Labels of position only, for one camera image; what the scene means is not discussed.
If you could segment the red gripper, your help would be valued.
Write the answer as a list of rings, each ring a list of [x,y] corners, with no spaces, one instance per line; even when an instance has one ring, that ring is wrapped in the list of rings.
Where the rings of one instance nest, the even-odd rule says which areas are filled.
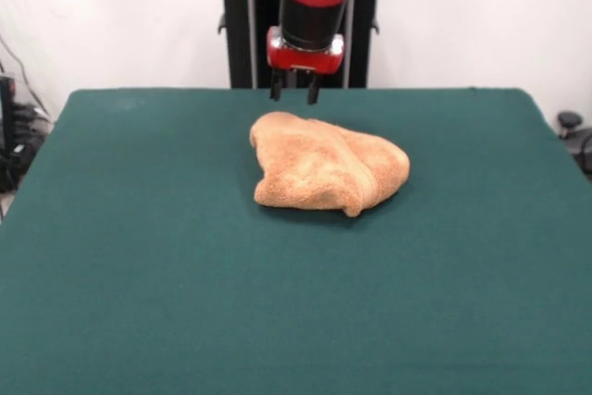
[[[271,27],[266,35],[267,63],[272,68],[270,98],[278,101],[283,88],[283,71],[299,69],[314,72],[311,75],[307,93],[307,104],[317,103],[320,89],[320,75],[331,75],[338,71],[344,54],[345,42],[341,34],[333,37],[331,45],[321,51],[308,51],[290,46],[281,34],[280,27]]]

